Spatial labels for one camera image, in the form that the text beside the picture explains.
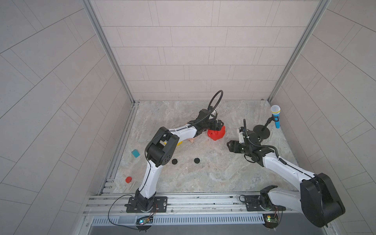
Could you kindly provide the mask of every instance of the black cable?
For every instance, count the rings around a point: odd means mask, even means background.
[[[257,144],[252,143],[252,141],[249,139],[249,136],[248,136],[248,133],[247,133],[247,125],[246,125],[246,120],[245,119],[243,119],[243,125],[244,125],[244,132],[246,133],[246,137],[248,139],[248,142],[251,143],[251,145],[253,145],[255,147],[258,147],[258,148],[262,148],[262,147],[272,148],[276,152],[277,157],[279,157],[279,153],[278,153],[278,150],[277,150],[276,147],[274,147],[272,145],[257,145]]]
[[[108,221],[110,221],[110,223],[112,223],[113,225],[117,225],[117,226],[121,226],[121,227],[126,227],[126,228],[133,229],[133,230],[138,230],[138,229],[135,229],[135,228],[132,228],[132,227],[128,227],[128,226],[122,225],[122,224],[115,224],[115,223],[113,223],[113,222],[110,220],[110,210],[111,210],[112,206],[115,204],[115,202],[116,202],[117,200],[119,200],[120,198],[122,198],[122,197],[124,197],[124,196],[131,196],[131,197],[133,197],[133,196],[130,195],[130,194],[125,194],[125,195],[119,197],[118,199],[116,199],[116,200],[114,201],[114,203],[110,206],[110,209],[108,210],[108,213],[107,213],[107,219],[108,219]]]

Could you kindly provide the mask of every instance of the wire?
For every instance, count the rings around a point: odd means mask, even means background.
[[[110,209],[108,210],[108,213],[107,213],[107,219],[108,219],[108,221],[110,221],[110,223],[112,223],[113,225],[117,225],[117,226],[121,226],[121,227],[126,227],[126,228],[133,229],[133,230],[138,230],[138,229],[135,229],[135,228],[132,228],[132,227],[128,227],[128,226],[122,225],[122,224],[115,224],[115,223],[113,223],[113,222],[110,220],[110,210],[111,210],[112,206],[115,204],[115,202],[116,202],[117,200],[119,200],[120,198],[122,198],[122,197],[124,197],[124,196],[131,196],[131,197],[133,197],[133,196],[130,195],[130,194],[125,194],[125,195],[119,197],[118,199],[116,199],[116,200],[114,201],[114,203],[110,206]]]

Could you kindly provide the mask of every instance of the metal edge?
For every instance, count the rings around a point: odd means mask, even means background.
[[[293,53],[291,54],[291,56],[290,56],[290,58],[289,58],[289,60],[288,60],[288,62],[286,64],[285,68],[283,69],[281,75],[279,76],[279,79],[277,80],[276,85],[274,86],[272,92],[270,93],[270,95],[268,97],[268,102],[269,103],[271,103],[273,101],[273,99],[276,96],[278,90],[282,86],[282,83],[286,79],[288,73],[290,72],[291,68],[293,67],[293,65],[294,65],[294,63],[296,61],[296,59],[300,55],[303,47],[307,43],[309,37],[311,36],[313,30],[316,27],[318,21],[320,20],[320,18],[324,14],[324,11],[326,10],[326,7],[327,7],[327,5],[329,4],[330,1],[331,0],[321,0],[318,3],[315,12],[313,13],[313,15],[312,15],[312,17],[311,17],[311,19],[310,19],[307,27],[305,28],[305,30],[303,32],[303,35],[301,36],[298,44],[294,48]]]
[[[91,24],[93,25],[93,28],[94,28],[94,30],[95,30],[98,38],[99,38],[100,43],[103,45],[103,48],[104,48],[106,54],[108,55],[108,59],[110,60],[110,63],[112,65],[116,75],[118,76],[122,86],[124,87],[125,91],[127,92],[127,95],[129,96],[131,103],[132,103],[132,106],[133,106],[135,104],[135,99],[133,98],[132,93],[129,90],[129,87],[128,87],[127,83],[125,82],[124,76],[123,76],[123,74],[120,70],[119,65],[116,62],[115,56],[112,53],[112,50],[111,50],[110,45],[108,44],[107,38],[106,38],[106,36],[105,36],[105,34],[102,30],[102,27],[99,24],[99,21],[97,19],[97,16],[95,15],[95,12],[92,8],[90,0],[82,0],[82,5],[83,5],[83,7],[86,11],[86,14],[89,17],[89,20],[91,21]]]

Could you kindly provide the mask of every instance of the marble floor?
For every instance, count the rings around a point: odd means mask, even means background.
[[[196,119],[199,111],[207,108],[208,101],[145,101],[140,102],[136,117],[116,173],[114,193],[134,193],[140,186],[147,162],[144,149],[161,127],[176,128]],[[269,185],[278,185],[287,190],[296,190],[289,182],[265,167],[247,162],[243,154],[229,152],[226,143],[238,140],[238,128],[247,120],[252,130],[257,124],[265,124],[271,116],[267,101],[223,100],[216,108],[218,119],[226,126],[222,139],[213,141],[206,132],[176,147],[173,158],[176,165],[167,163],[159,177],[157,192],[224,192],[259,191]],[[269,126],[270,138],[263,145],[277,147],[280,155],[296,164],[294,155],[282,133],[274,123]],[[141,154],[135,158],[131,151]],[[126,183],[126,177],[132,177]]]

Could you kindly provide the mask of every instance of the black round stand base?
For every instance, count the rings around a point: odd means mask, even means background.
[[[270,131],[267,127],[264,130],[262,130],[263,128],[263,125],[257,125],[253,128],[253,131],[257,134],[258,138],[267,139],[270,136]]]

